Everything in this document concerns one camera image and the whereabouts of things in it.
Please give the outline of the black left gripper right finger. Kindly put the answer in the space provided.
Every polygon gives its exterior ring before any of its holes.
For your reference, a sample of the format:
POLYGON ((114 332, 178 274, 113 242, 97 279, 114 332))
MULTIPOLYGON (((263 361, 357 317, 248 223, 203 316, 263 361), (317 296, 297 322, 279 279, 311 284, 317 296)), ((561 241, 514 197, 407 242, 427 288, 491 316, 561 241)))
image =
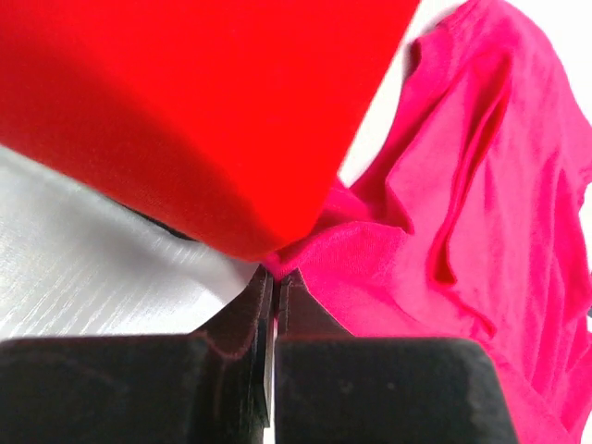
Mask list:
POLYGON ((352 337, 311 294, 300 270, 290 272, 279 283, 277 334, 305 339, 352 337))

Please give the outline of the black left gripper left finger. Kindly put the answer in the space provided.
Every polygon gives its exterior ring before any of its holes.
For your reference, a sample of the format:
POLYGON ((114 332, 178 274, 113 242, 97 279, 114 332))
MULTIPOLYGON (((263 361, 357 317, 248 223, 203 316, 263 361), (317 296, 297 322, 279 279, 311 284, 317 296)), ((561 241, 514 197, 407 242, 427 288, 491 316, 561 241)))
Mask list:
POLYGON ((197 428, 270 423, 273 278, 258 267, 246 288, 191 334, 197 428))

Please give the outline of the crimson pink t-shirt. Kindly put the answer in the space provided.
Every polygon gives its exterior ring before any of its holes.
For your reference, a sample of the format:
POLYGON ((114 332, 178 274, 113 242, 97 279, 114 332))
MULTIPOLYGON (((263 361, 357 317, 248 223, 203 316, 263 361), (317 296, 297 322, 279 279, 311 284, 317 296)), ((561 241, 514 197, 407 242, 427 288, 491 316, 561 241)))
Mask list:
POLYGON ((412 54, 374 163, 265 264, 299 269, 356 336, 478 341, 519 439, 576 443, 591 411, 590 124, 547 37, 506 2, 459 6, 412 54))

